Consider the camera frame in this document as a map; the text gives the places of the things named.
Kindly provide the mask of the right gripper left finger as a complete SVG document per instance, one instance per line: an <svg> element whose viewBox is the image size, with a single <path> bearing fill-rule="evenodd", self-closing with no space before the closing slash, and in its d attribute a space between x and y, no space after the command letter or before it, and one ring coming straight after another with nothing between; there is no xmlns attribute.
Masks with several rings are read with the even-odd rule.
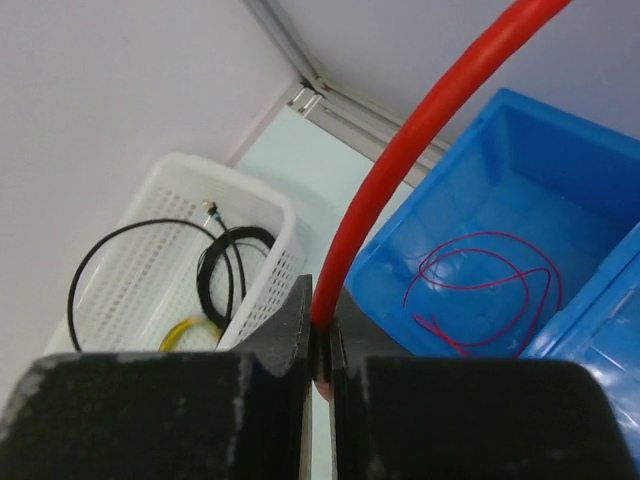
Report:
<svg viewBox="0 0 640 480"><path fill-rule="evenodd" d="M307 479L312 280L218 352L60 353L1 417L5 479Z"/></svg>

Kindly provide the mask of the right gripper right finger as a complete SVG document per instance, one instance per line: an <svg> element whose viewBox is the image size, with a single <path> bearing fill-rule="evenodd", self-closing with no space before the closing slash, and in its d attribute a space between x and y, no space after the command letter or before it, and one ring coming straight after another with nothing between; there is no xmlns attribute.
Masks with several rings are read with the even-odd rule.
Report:
<svg viewBox="0 0 640 480"><path fill-rule="evenodd" d="M418 357L348 293L330 330L338 479L631 479L607 398L566 361Z"/></svg>

